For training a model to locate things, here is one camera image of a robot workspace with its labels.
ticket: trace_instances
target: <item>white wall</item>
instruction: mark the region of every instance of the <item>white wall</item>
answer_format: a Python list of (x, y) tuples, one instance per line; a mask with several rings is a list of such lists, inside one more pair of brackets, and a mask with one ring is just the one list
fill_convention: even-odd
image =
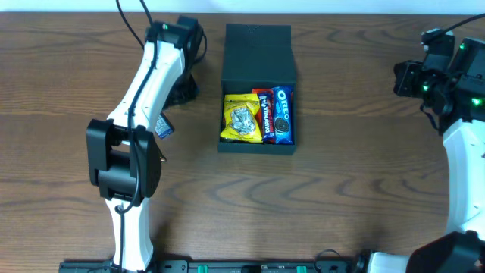
[[(120, 0), (141, 11), (138, 0)], [(485, 0), (145, 0), (150, 11), (239, 13), (479, 14)], [(0, 0), (0, 11), (116, 11), (114, 0)]]

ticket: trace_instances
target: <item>open black box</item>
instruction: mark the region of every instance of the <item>open black box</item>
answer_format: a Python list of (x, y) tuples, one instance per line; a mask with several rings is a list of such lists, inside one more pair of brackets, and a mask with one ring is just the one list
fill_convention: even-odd
[(296, 149), (296, 69), (291, 50), (291, 26), (226, 25), (222, 69), (221, 128), (226, 94), (250, 93), (253, 88), (291, 86), (292, 145), (229, 142), (219, 137), (219, 152), (291, 155)]

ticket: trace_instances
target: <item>wooden table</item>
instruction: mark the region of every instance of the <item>wooden table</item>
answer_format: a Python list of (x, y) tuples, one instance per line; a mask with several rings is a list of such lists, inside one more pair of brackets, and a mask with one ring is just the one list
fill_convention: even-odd
[[(174, 22), (178, 14), (153, 14)], [(420, 33), (463, 17), (196, 14), (208, 37), (201, 93), (169, 109), (168, 162), (150, 207), (160, 253), (313, 259), (333, 248), (410, 254), (443, 235), (448, 168), (393, 65)], [(144, 14), (128, 14), (141, 36)], [(224, 25), (291, 24), (298, 69), (293, 156), (218, 154)], [(455, 31), (483, 38), (483, 21)], [(111, 216), (88, 177), (85, 131), (119, 103), (142, 52), (116, 13), (0, 14), (0, 271), (108, 259)]]

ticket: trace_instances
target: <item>oreo package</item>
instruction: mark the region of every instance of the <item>oreo package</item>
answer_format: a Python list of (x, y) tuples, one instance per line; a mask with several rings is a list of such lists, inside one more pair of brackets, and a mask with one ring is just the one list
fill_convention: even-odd
[(274, 94), (274, 132), (276, 144), (293, 144), (291, 135), (291, 86), (273, 88)]

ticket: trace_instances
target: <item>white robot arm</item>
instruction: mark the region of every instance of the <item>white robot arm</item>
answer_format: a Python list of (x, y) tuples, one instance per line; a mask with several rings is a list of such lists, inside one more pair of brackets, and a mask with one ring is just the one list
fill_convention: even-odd
[[(177, 49), (174, 44), (169, 42), (156, 41), (158, 43), (158, 59), (156, 68), (147, 81), (141, 92), (134, 110), (133, 124), (135, 127), (143, 126), (148, 132), (154, 132), (155, 125), (160, 112), (167, 100), (168, 93), (184, 72), (185, 58), (182, 49)], [(135, 79), (130, 85), (127, 94), (110, 113), (108, 120), (113, 120), (114, 125), (126, 127), (128, 108), (133, 101), (136, 91), (143, 81), (148, 69), (152, 65), (154, 43), (145, 44), (145, 53), (142, 63), (136, 73)], [(116, 242), (116, 253), (114, 254), (114, 264), (120, 260), (120, 228), (121, 217), (116, 213), (118, 205), (126, 208), (130, 202), (122, 199), (106, 199), (106, 204), (111, 211), (113, 218), (114, 240)], [(149, 198), (145, 198), (140, 206), (133, 207), (124, 216), (126, 224), (124, 226), (124, 259), (123, 268), (130, 271), (146, 270), (152, 254), (153, 245), (149, 237)]]
[[(158, 185), (162, 158), (153, 132), (171, 92), (194, 92), (181, 89), (196, 88), (190, 68), (196, 62), (203, 36), (195, 19), (180, 17), (177, 25), (155, 22), (147, 32), (142, 63), (125, 97), (107, 121), (91, 121), (86, 132), (91, 182), (106, 198), (113, 218), (116, 242), (113, 263), (128, 271), (145, 271), (152, 261), (149, 197)], [(129, 108), (137, 93), (133, 129), (129, 132)], [(131, 133), (136, 137), (136, 145), (130, 147), (129, 153), (112, 148), (121, 143), (129, 145)], [(135, 194), (137, 185), (139, 195)], [(130, 203), (133, 207), (122, 217), (117, 209), (125, 209)]]
[(411, 256), (373, 253), (367, 273), (468, 272), (485, 250), (485, 42), (466, 38), (453, 62), (452, 33), (424, 33), (427, 57), (394, 68), (398, 96), (418, 97), (439, 116), (449, 165), (445, 236)]
[[(446, 234), (476, 231), (485, 239), (485, 122), (456, 121), (443, 134), (449, 166)], [(409, 256), (373, 253), (368, 273), (405, 273)]]

